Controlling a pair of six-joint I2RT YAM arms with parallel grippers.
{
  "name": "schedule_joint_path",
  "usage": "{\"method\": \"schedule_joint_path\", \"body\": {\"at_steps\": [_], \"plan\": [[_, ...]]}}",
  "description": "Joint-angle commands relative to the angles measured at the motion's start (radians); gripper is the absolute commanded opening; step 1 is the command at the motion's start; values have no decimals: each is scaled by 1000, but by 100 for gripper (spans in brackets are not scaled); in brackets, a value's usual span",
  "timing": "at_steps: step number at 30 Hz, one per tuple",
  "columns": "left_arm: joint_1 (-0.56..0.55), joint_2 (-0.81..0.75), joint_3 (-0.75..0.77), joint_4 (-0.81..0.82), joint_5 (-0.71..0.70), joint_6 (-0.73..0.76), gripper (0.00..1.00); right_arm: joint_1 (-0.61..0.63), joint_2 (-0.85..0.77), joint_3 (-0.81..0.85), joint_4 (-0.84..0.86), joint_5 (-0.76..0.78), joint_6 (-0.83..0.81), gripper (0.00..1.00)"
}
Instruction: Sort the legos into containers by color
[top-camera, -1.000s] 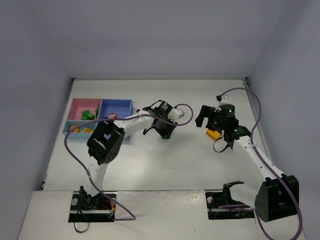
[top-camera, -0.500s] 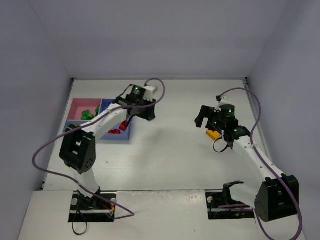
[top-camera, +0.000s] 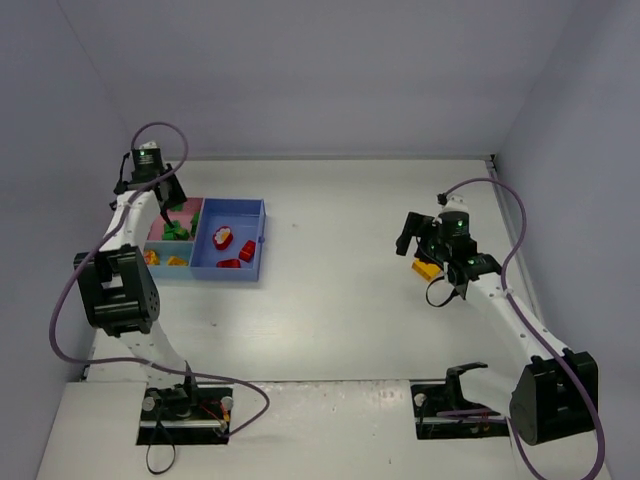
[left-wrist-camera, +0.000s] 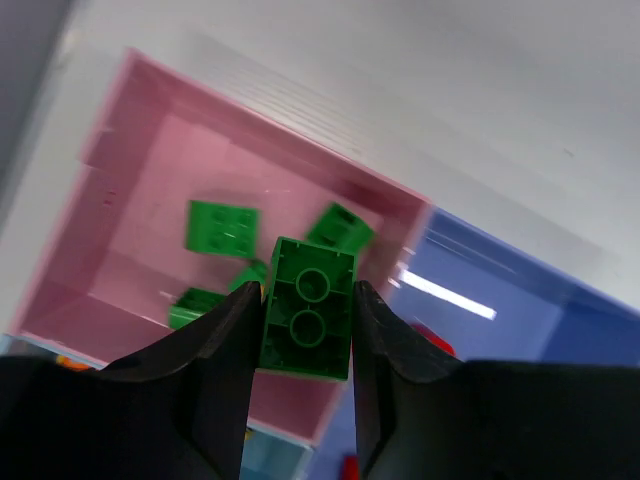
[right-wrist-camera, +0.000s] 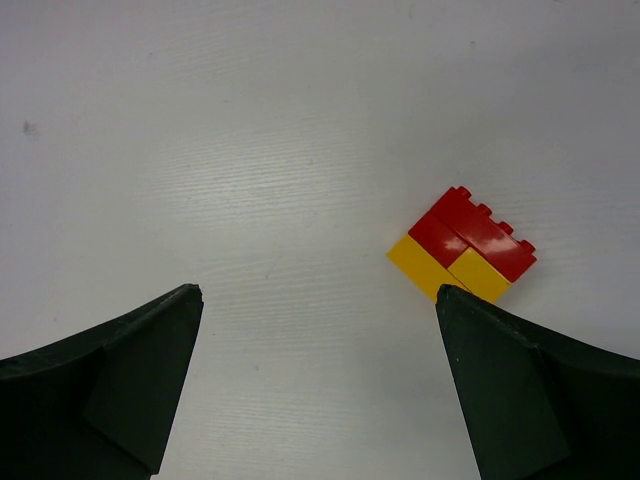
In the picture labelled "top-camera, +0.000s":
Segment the red flower printed lego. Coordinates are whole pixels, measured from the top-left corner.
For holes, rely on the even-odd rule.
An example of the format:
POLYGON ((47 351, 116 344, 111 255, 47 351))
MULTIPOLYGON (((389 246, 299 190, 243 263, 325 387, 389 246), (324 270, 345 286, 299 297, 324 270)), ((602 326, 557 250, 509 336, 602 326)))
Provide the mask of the red flower printed lego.
POLYGON ((233 242, 233 231, 229 226, 221 226, 212 234, 212 244, 218 251, 226 250, 233 242))

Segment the green half-round lego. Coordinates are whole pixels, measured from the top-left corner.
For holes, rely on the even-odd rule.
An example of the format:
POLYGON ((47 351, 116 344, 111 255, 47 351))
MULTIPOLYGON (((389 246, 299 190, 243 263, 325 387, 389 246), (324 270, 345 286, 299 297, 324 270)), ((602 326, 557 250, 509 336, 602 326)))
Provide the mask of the green half-round lego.
POLYGON ((181 224, 177 220, 172 221, 171 223, 165 223, 163 226, 161 239, 163 241, 179 240, 181 236, 181 230, 181 224))

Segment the yellow round printed lego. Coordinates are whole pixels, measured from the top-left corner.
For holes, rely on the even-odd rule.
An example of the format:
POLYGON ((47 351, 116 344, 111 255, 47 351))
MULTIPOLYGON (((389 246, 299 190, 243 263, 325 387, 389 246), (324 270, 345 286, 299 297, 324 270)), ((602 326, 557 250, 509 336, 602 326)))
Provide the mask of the yellow round printed lego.
POLYGON ((154 250, 145 250, 143 256, 147 265, 157 266, 160 264, 159 256, 154 250))

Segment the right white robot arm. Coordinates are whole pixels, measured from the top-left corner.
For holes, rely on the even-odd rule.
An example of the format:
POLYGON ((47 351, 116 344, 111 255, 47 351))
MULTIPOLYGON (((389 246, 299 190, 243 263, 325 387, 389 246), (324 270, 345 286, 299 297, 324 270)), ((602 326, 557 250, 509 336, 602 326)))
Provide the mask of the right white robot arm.
POLYGON ((446 385, 455 407, 483 405, 512 421, 520 438, 535 446, 594 429, 587 405, 598 395, 598 368, 586 352, 573 352, 555 338, 502 284, 503 271, 490 254, 479 252, 464 211, 436 217, 410 212, 396 241, 407 253, 443 271, 454 297, 466 301, 506 345, 514 373, 501 376, 476 361, 451 367, 446 385))

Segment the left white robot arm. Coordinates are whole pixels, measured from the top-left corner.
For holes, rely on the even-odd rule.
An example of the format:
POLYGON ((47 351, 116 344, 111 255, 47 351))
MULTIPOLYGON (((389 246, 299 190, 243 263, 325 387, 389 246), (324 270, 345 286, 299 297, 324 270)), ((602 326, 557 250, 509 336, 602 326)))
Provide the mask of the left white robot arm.
POLYGON ((159 323, 160 296, 144 259, 154 221, 169 225, 168 210, 186 195, 172 175, 137 195, 137 188, 171 169, 151 141, 131 151, 131 180, 117 188, 110 229, 117 232, 79 274, 77 284, 89 324, 116 338, 134 359, 141 359, 148 395, 156 402, 193 403, 197 384, 188 362, 173 348, 159 323))

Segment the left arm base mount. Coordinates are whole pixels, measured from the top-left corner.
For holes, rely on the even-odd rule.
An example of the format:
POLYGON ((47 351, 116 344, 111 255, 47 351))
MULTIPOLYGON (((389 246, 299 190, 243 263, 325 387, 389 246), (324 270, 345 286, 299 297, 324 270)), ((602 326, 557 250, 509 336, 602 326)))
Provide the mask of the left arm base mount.
POLYGON ((138 446, 227 445, 234 406, 230 386, 149 388, 142 401, 138 446))

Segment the yellow L-shaped lego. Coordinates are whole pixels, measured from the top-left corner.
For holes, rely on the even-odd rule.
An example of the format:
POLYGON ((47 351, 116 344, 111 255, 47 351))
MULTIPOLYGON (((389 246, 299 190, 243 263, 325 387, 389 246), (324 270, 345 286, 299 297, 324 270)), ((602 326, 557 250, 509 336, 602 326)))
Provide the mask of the yellow L-shaped lego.
POLYGON ((434 280, 441 273, 441 269, 437 265, 426 263, 418 259, 413 261, 411 268, 427 282, 434 280))

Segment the yellow small lego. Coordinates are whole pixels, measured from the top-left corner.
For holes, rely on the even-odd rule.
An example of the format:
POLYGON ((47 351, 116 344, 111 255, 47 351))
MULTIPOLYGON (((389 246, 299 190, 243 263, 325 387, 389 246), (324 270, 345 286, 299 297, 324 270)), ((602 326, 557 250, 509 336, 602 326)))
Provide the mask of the yellow small lego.
POLYGON ((170 256, 167 260, 167 265, 168 266, 187 266, 188 261, 178 256, 170 256))

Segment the green wedge lego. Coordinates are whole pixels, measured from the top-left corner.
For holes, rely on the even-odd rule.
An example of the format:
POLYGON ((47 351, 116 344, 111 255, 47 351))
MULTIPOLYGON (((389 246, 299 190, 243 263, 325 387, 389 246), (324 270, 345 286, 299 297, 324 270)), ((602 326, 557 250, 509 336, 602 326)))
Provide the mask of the green wedge lego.
POLYGON ((199 225, 199 221, 200 221, 200 212, 197 211, 194 213, 194 215, 191 218, 190 224, 191 224, 191 229, 190 229, 190 234, 192 237, 196 236, 197 230, 198 230, 198 225, 199 225))

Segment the red half-round lego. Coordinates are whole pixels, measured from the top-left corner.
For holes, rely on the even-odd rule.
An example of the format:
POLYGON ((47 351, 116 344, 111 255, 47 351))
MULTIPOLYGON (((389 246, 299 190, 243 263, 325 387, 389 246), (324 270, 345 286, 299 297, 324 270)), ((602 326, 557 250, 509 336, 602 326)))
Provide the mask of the red half-round lego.
POLYGON ((218 261, 216 267, 221 269, 240 269, 242 263, 238 258, 231 258, 218 261))

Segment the small green lego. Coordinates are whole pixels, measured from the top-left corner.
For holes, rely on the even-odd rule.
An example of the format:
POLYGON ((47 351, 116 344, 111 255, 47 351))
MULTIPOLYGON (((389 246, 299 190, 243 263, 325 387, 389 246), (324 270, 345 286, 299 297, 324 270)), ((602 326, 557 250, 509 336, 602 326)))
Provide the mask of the small green lego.
POLYGON ((188 241, 190 238, 190 233, 184 228, 179 228, 174 230, 174 236, 176 240, 188 241))

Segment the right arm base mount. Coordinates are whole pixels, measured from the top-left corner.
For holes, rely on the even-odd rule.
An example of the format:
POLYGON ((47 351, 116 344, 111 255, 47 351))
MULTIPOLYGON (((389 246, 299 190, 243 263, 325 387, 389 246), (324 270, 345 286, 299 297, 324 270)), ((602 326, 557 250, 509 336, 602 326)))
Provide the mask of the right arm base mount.
POLYGON ((479 440, 510 435, 503 416, 463 397, 460 377, 486 368, 482 362, 467 363, 449 368, 441 380, 410 382, 418 440, 479 440))

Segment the red brick lego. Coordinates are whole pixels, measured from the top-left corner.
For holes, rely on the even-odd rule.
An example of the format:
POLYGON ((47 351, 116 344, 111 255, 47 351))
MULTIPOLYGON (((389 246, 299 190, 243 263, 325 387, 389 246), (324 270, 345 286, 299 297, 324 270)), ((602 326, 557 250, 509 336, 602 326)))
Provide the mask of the red brick lego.
POLYGON ((238 258, 246 263, 250 263, 255 255, 256 251, 256 242, 253 240, 248 240, 241 250, 238 253, 238 258))

